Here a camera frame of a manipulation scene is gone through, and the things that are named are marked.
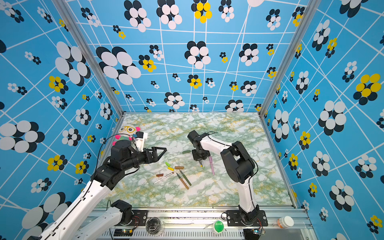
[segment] blue wall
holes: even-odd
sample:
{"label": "blue wall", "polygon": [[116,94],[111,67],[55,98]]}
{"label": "blue wall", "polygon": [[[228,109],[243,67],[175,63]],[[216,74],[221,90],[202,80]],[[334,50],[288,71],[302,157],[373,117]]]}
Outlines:
{"label": "blue wall", "polygon": [[27,239],[84,188],[118,116],[50,1],[0,10],[0,239]]}
{"label": "blue wall", "polygon": [[319,239],[384,239],[384,3],[342,2],[322,0],[265,121]]}
{"label": "blue wall", "polygon": [[[278,71],[308,0],[221,2],[68,5],[125,111],[255,112],[275,76],[267,71]],[[108,54],[120,48],[129,55],[126,65]]]}

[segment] marble tabletop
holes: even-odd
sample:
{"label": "marble tabletop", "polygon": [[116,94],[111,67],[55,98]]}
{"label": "marble tabletop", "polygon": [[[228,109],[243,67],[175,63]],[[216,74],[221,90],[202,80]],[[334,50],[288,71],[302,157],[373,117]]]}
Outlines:
{"label": "marble tabletop", "polygon": [[[133,207],[237,206],[236,184],[227,175],[221,156],[212,154],[215,170],[212,175],[208,159],[204,160],[203,169],[191,153],[182,154],[193,149],[187,139],[192,130],[199,134],[214,131],[217,139],[243,143],[259,166],[253,177],[259,205],[292,204],[257,113],[126,114],[125,124],[148,133],[144,147],[166,147],[167,152],[158,162],[143,164],[136,173],[124,177],[97,207],[106,207],[108,199],[111,202],[121,199]],[[183,172],[192,183],[189,190],[177,177],[176,172],[180,172],[176,169],[175,174],[153,184],[159,179],[156,174],[171,173],[165,162],[171,167],[185,167]]]}

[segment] marker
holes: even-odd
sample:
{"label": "marker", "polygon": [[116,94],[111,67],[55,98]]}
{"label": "marker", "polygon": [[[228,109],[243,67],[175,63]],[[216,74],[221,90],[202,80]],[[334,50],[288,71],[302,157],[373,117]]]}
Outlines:
{"label": "marker", "polygon": [[174,172],[171,172],[170,174],[166,175],[165,177],[160,178],[159,180],[157,180],[157,181],[154,182],[153,184],[155,184],[155,183],[157,183],[157,182],[160,182],[160,181],[163,180],[164,178],[166,178],[166,177],[172,175],[173,173],[174,173]]}
{"label": "marker", "polygon": [[183,181],[183,179],[180,177],[180,175],[178,173],[176,173],[177,176],[179,177],[180,181],[184,184],[184,186],[189,189],[189,187],[185,184],[185,182]]}
{"label": "marker", "polygon": [[209,156],[209,164],[211,164],[212,174],[215,175],[214,164],[212,163],[212,157]]}
{"label": "marker", "polygon": [[185,178],[185,180],[187,181],[187,183],[192,186],[191,182],[188,180],[188,178],[184,175],[183,171],[180,170],[180,173],[181,175],[183,175],[183,177]]}

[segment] plush toy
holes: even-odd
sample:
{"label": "plush toy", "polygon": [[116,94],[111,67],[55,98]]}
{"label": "plush toy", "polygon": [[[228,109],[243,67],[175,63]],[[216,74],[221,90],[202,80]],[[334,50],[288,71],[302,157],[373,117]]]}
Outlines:
{"label": "plush toy", "polygon": [[136,138],[136,132],[140,131],[139,127],[132,127],[132,126],[121,126],[119,129],[119,134],[121,135],[116,135],[115,138],[117,141],[119,140],[130,140],[132,141],[133,138]]}

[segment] pink marker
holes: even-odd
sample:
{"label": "pink marker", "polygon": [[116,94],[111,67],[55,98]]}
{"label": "pink marker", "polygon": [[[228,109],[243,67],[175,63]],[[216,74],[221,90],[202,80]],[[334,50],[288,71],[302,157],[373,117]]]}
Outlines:
{"label": "pink marker", "polygon": [[212,174],[215,175],[214,165],[212,163],[212,157],[209,156],[209,163],[211,164]]}

